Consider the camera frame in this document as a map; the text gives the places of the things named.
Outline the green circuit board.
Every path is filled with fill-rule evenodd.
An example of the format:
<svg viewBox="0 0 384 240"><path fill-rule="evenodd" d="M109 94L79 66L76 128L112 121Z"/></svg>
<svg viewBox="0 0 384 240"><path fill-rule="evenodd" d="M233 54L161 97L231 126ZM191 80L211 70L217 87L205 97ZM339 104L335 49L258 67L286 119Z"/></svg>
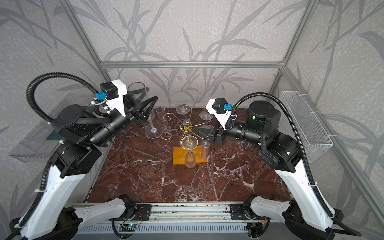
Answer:
<svg viewBox="0 0 384 240"><path fill-rule="evenodd" d="M120 232L136 232L140 228L141 224L140 223L124 223L119 226L119 231Z"/></svg>

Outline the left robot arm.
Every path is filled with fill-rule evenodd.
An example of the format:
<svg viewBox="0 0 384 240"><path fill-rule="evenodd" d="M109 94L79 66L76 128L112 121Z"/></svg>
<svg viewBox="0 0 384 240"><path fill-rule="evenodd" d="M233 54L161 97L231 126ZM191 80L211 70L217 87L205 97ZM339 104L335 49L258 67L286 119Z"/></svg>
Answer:
<svg viewBox="0 0 384 240"><path fill-rule="evenodd" d="M100 147L106 147L129 124L142 126L157 100L155 96L131 106L124 97L125 115L113 110L109 118L93 118L78 105L65 108L53 122L65 141L47 161L29 210L10 222L9 239L70 240L79 231L105 220L133 216L136 204L127 195L91 207L67 207L66 203L101 156Z"/></svg>

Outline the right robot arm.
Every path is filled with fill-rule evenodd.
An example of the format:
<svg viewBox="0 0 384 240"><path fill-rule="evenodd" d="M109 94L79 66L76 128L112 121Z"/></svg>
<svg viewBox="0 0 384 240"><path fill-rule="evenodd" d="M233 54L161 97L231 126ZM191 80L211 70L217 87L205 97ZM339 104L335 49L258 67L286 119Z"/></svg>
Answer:
<svg viewBox="0 0 384 240"><path fill-rule="evenodd" d="M218 124L212 130L197 128L197 131L210 144L223 144L230 137L257 147L258 156L280 176L294 197L281 202L252 194L243 202L246 218L264 217L283 222L302 240L334 239L334 222L312 190L314 185L308 179L297 141L278 130L281 112L271 103L255 101L248 108L246 121L236 120L233 128L229 128L225 124L233 107L224 98L210 99L206 109Z"/></svg>

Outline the aluminium frame struts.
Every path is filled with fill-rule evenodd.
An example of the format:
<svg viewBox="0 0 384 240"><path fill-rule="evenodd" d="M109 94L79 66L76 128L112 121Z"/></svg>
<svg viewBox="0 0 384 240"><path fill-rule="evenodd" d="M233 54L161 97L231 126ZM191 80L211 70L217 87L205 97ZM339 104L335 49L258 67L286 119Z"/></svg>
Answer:
<svg viewBox="0 0 384 240"><path fill-rule="evenodd" d="M79 11L76 11L74 5L70 1L60 1L61 13L65 14L74 29L77 31L80 39L83 41L87 51L91 54L97 70L100 71L104 80L109 81L111 78L107 73L107 69L277 69L278 75L276 76L273 84L271 85L270 94L277 92L278 85L282 78L286 78L290 86L295 90L297 96L301 97L304 105L308 108L308 113L305 120L316 119L317 128L324 131L325 138L330 141L333 146L336 156L340 164L344 167L345 173L350 176L351 181L356 186L357 192L362 196L368 207L372 210L378 221L382 224L384 222L384 199L380 196L379 192L375 189L369 178L363 173L358 163L353 159L348 147L352 147L353 143L345 142L340 134L331 127L327 122L326 115L319 111L314 101L307 95L304 87L299 83L298 78L289 69L288 63L291 62L292 56L297 49L297 46L304 36L304 32L310 25L316 8L319 5L331 5L328 1L300 1L295 5L295 11L304 9L302 18L299 22L298 28L294 33L293 39L289 45L288 51L281 61L272 62L255 62L255 61L170 61L160 58L158 61L105 61L102 62L97 56L97 52L92 46L91 40L83 28L83 25L78 18Z"/></svg>

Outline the yellow wooden rack base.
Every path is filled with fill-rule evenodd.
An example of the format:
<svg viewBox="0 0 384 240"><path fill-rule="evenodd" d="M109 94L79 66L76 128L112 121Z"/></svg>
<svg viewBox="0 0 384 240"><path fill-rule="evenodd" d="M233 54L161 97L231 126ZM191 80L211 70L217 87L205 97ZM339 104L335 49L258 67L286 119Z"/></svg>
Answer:
<svg viewBox="0 0 384 240"><path fill-rule="evenodd" d="M201 152L202 152L201 146L197 146L194 150L192 150L192 152L195 154L197 164L202 164L207 162L206 159L201 158ZM185 165L186 163L185 157L187 153L188 151L183 149L182 147L173 148L173 165Z"/></svg>

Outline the clear wine glass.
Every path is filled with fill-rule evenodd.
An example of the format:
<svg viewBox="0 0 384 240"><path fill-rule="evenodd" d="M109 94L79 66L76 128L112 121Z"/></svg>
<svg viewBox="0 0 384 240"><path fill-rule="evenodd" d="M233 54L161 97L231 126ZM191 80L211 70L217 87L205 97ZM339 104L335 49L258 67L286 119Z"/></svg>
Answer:
<svg viewBox="0 0 384 240"><path fill-rule="evenodd" d="M156 100L151 100L148 93L149 88L144 83L135 82L128 86L129 102L132 106L139 111L140 115L143 116L145 122L149 123L149 126L145 127L145 134L149 139L157 139L162 133L163 129L160 124L154 124L153 119L155 113L153 112L154 104Z"/></svg>
<svg viewBox="0 0 384 240"><path fill-rule="evenodd" d="M187 124L190 122L189 114L191 113L191 107L189 105L187 104L179 105L176 108L176 112L177 114L184 116L184 120L183 120L184 124Z"/></svg>
<svg viewBox="0 0 384 240"><path fill-rule="evenodd" d="M156 108L156 114L159 118L159 120L162 122L162 125L165 126L166 125L166 121L164 119L164 116L166 115L166 110L164 107L157 107Z"/></svg>
<svg viewBox="0 0 384 240"><path fill-rule="evenodd" d="M209 114L208 112L206 112L206 111L201 111L201 112L199 113L199 117L200 117L202 120L206 121L206 122L211 121L212 118L213 118L213 116L212 116L211 114Z"/></svg>
<svg viewBox="0 0 384 240"><path fill-rule="evenodd" d="M211 126L211 125L203 125L202 128L204 129L210 129L210 130L213 130L214 127ZM202 151L201 151L201 159L206 161L207 160L207 157L208 157L208 152L209 152L209 147L210 147L210 143L208 140L202 140L201 142L201 146L202 146Z"/></svg>

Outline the front round wine glass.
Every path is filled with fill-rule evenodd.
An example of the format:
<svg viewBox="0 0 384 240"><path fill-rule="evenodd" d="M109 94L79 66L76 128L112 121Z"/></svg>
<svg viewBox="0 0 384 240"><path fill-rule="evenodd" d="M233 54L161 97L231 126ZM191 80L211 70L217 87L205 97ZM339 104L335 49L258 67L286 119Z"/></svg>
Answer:
<svg viewBox="0 0 384 240"><path fill-rule="evenodd" d="M196 165L196 156L193 150L198 146L198 139L194 136L185 136L181 140L181 147L188 151L185 157L186 167L194 168Z"/></svg>

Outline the clear plastic wall bin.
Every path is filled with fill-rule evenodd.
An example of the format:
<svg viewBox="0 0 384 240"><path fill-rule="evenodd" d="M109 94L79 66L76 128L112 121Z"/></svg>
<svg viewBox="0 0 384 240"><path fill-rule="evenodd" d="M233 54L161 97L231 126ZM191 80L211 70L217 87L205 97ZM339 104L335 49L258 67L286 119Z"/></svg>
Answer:
<svg viewBox="0 0 384 240"><path fill-rule="evenodd" d="M74 104L87 107L92 100L91 96L68 94L49 115L56 118L65 107ZM43 163L48 160L63 140L64 138L51 125L42 120L11 150L9 155L23 163Z"/></svg>

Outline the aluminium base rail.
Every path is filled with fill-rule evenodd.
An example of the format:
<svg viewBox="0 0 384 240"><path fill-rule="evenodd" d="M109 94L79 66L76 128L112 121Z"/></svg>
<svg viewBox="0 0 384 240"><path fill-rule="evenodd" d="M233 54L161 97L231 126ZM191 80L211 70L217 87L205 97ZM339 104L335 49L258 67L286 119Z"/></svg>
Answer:
<svg viewBox="0 0 384 240"><path fill-rule="evenodd" d="M78 235L103 236L111 235L116 238L132 239L142 235L224 235L235 240L245 238L253 239L252 228L262 224L264 234L256 236L256 240L294 240L296 237L277 221L267 222L263 217L250 220L231 219L226 212L230 204L240 203L213 202L213 203L147 203L140 208L143 211L129 221L117 220L113 225L111 221L104 221L80 231ZM140 223L136 232L120 232L119 226L124 223Z"/></svg>

